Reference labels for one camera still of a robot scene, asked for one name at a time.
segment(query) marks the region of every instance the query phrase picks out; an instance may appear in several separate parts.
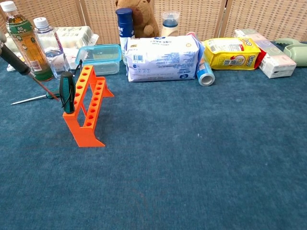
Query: orange test tube rack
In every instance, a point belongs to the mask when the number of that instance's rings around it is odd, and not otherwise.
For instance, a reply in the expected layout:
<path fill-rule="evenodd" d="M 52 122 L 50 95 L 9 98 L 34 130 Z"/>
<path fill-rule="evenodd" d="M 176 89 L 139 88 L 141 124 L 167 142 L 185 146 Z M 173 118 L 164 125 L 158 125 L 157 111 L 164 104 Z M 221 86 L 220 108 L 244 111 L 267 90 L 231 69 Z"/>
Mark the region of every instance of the orange test tube rack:
<path fill-rule="evenodd" d="M 93 96 L 88 110 L 86 110 L 83 100 L 89 85 Z M 97 140 L 94 133 L 100 106 L 104 97 L 114 97 L 111 91 L 107 88 L 106 79 L 104 77 L 96 77 L 93 66 L 84 66 L 76 83 L 74 99 L 75 111 L 71 114 L 66 112 L 63 113 L 63 118 L 79 147 L 105 146 L 102 142 Z M 80 126 L 78 122 L 80 109 L 82 109 L 85 115 L 83 126 Z"/>

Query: bottle cap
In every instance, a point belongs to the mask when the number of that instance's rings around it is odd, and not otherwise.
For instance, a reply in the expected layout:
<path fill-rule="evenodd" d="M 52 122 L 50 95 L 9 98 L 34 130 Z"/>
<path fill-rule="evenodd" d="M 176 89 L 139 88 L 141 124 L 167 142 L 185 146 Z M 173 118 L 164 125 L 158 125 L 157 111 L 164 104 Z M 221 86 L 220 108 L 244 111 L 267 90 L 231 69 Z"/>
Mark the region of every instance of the bottle cap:
<path fill-rule="evenodd" d="M 43 29 L 49 26 L 47 19 L 43 17 L 34 18 L 33 22 L 37 29 Z"/>
<path fill-rule="evenodd" d="M 178 26 L 180 12 L 169 11 L 162 14 L 163 26 L 176 27 Z"/>
<path fill-rule="evenodd" d="M 12 12 L 17 10 L 17 7 L 13 1 L 4 1 L 0 3 L 4 12 Z"/>
<path fill-rule="evenodd" d="M 118 24 L 132 24 L 132 9 L 120 8 L 116 10 Z"/>

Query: green tea bottle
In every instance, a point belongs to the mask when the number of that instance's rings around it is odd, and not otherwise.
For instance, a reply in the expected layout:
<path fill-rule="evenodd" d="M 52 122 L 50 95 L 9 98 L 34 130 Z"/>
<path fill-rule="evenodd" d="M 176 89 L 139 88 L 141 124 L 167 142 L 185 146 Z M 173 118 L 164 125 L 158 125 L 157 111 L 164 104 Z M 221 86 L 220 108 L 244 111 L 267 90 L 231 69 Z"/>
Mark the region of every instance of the green tea bottle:
<path fill-rule="evenodd" d="M 39 81 L 53 78 L 46 57 L 36 41 L 31 23 L 17 12 L 13 1 L 4 1 L 0 5 L 6 13 L 6 28 L 35 78 Z"/>

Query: black screwdriver handle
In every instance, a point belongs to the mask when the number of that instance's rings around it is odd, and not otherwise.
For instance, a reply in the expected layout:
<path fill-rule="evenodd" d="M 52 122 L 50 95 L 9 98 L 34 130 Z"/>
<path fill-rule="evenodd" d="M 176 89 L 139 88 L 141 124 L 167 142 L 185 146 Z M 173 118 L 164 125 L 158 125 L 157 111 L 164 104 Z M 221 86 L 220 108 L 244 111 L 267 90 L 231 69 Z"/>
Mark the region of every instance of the black screwdriver handle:
<path fill-rule="evenodd" d="M 0 57 L 3 58 L 7 63 L 14 67 L 21 75 L 27 75 L 30 73 L 31 69 L 21 61 L 7 46 L 0 42 L 0 48 L 2 53 Z"/>

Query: teddy bear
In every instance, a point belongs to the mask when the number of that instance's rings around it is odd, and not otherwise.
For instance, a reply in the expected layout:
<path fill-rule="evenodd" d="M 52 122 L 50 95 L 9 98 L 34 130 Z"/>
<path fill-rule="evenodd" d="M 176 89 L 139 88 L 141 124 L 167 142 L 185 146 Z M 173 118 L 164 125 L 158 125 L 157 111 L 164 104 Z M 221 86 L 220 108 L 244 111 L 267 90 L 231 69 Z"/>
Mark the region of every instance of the teddy bear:
<path fill-rule="evenodd" d="M 133 27 L 136 38 L 159 36 L 159 27 L 154 18 L 154 10 L 149 3 L 150 0 L 115 1 L 117 9 L 132 9 Z"/>

